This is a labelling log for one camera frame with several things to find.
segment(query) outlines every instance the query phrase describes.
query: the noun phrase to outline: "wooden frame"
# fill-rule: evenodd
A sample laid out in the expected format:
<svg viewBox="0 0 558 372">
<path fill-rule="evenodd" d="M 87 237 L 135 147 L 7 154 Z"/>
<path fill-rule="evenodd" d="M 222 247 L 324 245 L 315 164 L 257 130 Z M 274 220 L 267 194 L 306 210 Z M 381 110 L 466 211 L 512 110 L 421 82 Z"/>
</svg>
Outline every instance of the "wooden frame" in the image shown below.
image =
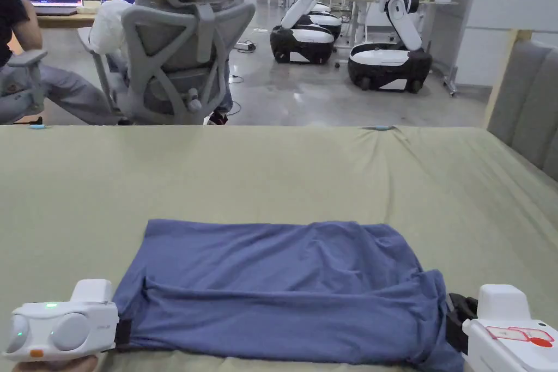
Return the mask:
<svg viewBox="0 0 558 372">
<path fill-rule="evenodd" d="M 508 47 L 506 48 L 505 59 L 502 62 L 502 68 L 500 70 L 498 78 L 496 79 L 496 83 L 494 83 L 494 86 L 492 87 L 492 92 L 490 94 L 490 98 L 488 99 L 488 104 L 484 113 L 483 126 L 485 130 L 488 129 L 488 123 L 490 122 L 490 118 L 492 117 L 492 112 L 494 112 L 494 106 L 504 82 L 504 76 L 506 75 L 508 64 L 510 63 L 510 57 L 512 55 L 513 48 L 515 47 L 515 44 L 520 41 L 530 41 L 533 37 L 533 31 L 524 29 L 511 29 L 509 36 L 510 39 L 508 41 Z"/>
</svg>

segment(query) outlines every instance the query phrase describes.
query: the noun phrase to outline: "chair armrest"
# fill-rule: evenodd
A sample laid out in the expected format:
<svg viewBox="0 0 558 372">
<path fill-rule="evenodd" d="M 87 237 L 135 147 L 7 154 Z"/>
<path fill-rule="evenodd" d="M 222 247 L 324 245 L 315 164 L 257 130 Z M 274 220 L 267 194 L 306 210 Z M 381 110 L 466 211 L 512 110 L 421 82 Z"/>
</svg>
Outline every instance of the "chair armrest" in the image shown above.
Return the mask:
<svg viewBox="0 0 558 372">
<path fill-rule="evenodd" d="M 86 28 L 78 28 L 77 37 L 79 38 L 79 41 L 82 43 L 87 52 L 89 52 L 90 54 L 96 54 L 96 52 L 93 51 L 93 49 L 91 48 L 91 44 L 89 43 L 89 32 L 91 32 L 91 26 Z"/>
<path fill-rule="evenodd" d="M 39 63 L 47 55 L 45 50 L 29 50 L 19 55 L 12 55 L 8 61 L 9 67 L 30 67 Z"/>
</svg>

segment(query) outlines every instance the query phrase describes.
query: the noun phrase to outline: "blue cloth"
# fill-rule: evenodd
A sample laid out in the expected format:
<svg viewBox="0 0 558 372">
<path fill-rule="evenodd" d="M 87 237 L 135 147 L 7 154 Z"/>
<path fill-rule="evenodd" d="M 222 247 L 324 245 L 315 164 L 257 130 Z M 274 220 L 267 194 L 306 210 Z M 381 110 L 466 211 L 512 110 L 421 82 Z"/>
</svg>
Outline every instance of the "blue cloth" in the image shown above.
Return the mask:
<svg viewBox="0 0 558 372">
<path fill-rule="evenodd" d="M 462 372 L 445 297 L 387 225 L 155 219 L 114 301 L 134 346 Z"/>
</svg>

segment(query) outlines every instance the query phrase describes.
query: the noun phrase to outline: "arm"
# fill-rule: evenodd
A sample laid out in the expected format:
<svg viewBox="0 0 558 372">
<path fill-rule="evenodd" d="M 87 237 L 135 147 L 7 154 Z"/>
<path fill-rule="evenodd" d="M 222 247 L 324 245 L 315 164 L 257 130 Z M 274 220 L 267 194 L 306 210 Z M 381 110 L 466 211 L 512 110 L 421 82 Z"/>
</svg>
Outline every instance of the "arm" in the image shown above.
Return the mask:
<svg viewBox="0 0 558 372">
<path fill-rule="evenodd" d="M 39 28 L 37 14 L 28 0 L 23 0 L 22 3 L 28 20 L 16 23 L 14 33 L 24 51 L 40 50 L 43 48 L 43 36 L 41 28 Z"/>
<path fill-rule="evenodd" d="M 89 44 L 93 51 L 106 55 L 120 48 L 124 42 L 122 14 L 131 6 L 123 0 L 112 0 L 101 5 L 89 32 Z"/>
<path fill-rule="evenodd" d="M 59 372 L 93 372 L 97 366 L 98 359 L 95 356 L 82 357 L 72 360 L 69 364 Z M 18 364 L 13 372 L 52 372 L 54 369 L 49 368 L 44 362 L 29 362 Z"/>
</svg>

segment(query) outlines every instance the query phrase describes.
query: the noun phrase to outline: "gray pants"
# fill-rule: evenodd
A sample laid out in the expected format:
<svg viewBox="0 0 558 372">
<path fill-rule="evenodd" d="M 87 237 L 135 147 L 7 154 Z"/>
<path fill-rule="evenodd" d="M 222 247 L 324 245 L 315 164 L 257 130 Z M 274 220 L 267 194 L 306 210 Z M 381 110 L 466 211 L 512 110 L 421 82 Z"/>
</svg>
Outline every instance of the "gray pants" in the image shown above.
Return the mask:
<svg viewBox="0 0 558 372">
<path fill-rule="evenodd" d="M 111 113 L 102 92 L 82 76 L 42 64 L 39 65 L 39 69 L 41 82 L 46 88 L 46 97 L 73 116 L 89 125 L 116 125 L 121 119 Z M 25 69 L 13 69 L 7 66 L 0 68 L 0 107 L 3 108 L 0 109 L 0 115 L 4 116 L 3 119 L 6 119 L 6 115 L 9 116 L 10 102 L 13 102 L 11 99 L 17 98 L 17 92 L 28 86 Z M 0 120 L 0 123 L 18 120 L 25 116 L 24 114 L 14 114 L 9 120 Z"/>
</svg>

